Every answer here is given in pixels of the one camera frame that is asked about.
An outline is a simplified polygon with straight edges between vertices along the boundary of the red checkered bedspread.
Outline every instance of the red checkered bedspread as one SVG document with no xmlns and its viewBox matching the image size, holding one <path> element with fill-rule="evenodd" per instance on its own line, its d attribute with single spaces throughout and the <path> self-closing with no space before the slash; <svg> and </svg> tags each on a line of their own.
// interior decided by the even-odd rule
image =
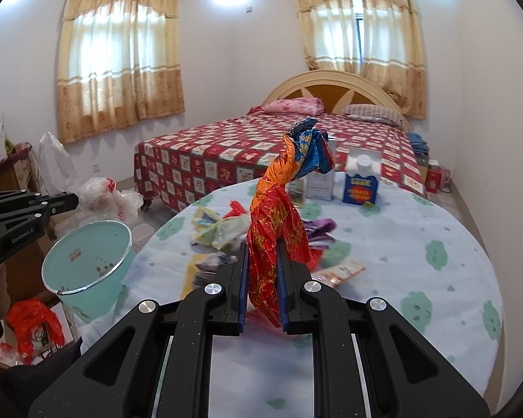
<svg viewBox="0 0 523 418">
<path fill-rule="evenodd" d="M 285 130 L 303 117 L 257 115 L 180 130 L 141 142 L 135 183 L 144 198 L 159 196 L 175 212 L 226 185 L 262 177 L 284 148 Z M 343 170 L 349 148 L 382 152 L 382 176 L 422 194 L 422 180 L 405 133 L 342 115 L 318 116 L 316 128 L 339 138 L 336 163 Z"/>
</svg>

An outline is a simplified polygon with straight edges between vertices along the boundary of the beige curtain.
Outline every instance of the beige curtain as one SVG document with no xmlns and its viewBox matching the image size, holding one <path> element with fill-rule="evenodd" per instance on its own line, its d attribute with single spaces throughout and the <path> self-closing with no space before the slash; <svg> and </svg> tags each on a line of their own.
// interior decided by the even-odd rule
<svg viewBox="0 0 523 418">
<path fill-rule="evenodd" d="M 179 0 L 68 0 L 58 60 L 62 142 L 184 111 Z"/>
<path fill-rule="evenodd" d="M 414 0 L 363 0 L 361 75 L 393 97 L 403 114 L 426 118 L 426 73 Z"/>
<path fill-rule="evenodd" d="M 310 69 L 358 73 L 353 0 L 296 0 L 304 56 Z"/>
</svg>

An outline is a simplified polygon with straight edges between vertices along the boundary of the wall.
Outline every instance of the wall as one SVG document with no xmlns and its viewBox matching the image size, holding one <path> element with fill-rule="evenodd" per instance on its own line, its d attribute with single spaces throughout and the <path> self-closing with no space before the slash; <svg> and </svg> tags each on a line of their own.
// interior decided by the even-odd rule
<svg viewBox="0 0 523 418">
<path fill-rule="evenodd" d="M 456 159 L 461 115 L 458 0 L 416 0 L 422 21 L 429 82 L 429 115 L 413 129 L 448 168 Z M 246 13 L 246 6 L 252 12 Z M 307 71 L 294 0 L 251 0 L 235 7 L 235 72 L 230 106 L 239 114 L 259 104 L 277 85 Z"/>
<path fill-rule="evenodd" d="M 182 128 L 227 118 L 230 12 L 212 0 L 180 0 L 182 81 L 186 113 L 143 121 L 66 146 L 83 178 L 91 165 L 115 180 L 133 175 L 135 144 Z M 33 146 L 56 132 L 56 56 L 65 0 L 0 4 L 0 111 L 13 142 Z"/>
<path fill-rule="evenodd" d="M 454 181 L 502 292 L 502 405 L 523 380 L 523 11 L 515 0 L 462 0 L 461 7 L 462 117 Z"/>
</svg>

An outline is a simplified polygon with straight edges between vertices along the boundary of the headboard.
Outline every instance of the headboard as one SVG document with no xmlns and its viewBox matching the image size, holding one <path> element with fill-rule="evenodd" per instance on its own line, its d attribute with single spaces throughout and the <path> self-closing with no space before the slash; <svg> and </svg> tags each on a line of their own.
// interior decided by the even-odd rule
<svg viewBox="0 0 523 418">
<path fill-rule="evenodd" d="M 395 110 L 401 116 L 402 128 L 411 132 L 400 108 L 385 91 L 358 75 L 340 71 L 310 71 L 290 78 L 277 86 L 263 105 L 279 99 L 319 97 L 327 113 L 342 114 L 351 103 L 373 103 Z"/>
</svg>

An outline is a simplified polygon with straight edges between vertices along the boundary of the white plastic bag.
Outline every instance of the white plastic bag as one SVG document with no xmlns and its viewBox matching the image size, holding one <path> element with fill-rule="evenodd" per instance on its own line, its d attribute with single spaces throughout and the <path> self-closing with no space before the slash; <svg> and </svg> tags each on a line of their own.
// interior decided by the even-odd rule
<svg viewBox="0 0 523 418">
<path fill-rule="evenodd" d="M 48 195 L 73 193 L 83 183 L 77 176 L 70 154 L 50 132 L 45 132 L 39 142 L 39 174 L 42 191 Z"/>
<path fill-rule="evenodd" d="M 143 206 L 143 197 L 138 192 L 120 192 L 112 179 L 91 178 L 76 194 L 82 212 L 125 223 L 135 222 Z"/>
</svg>

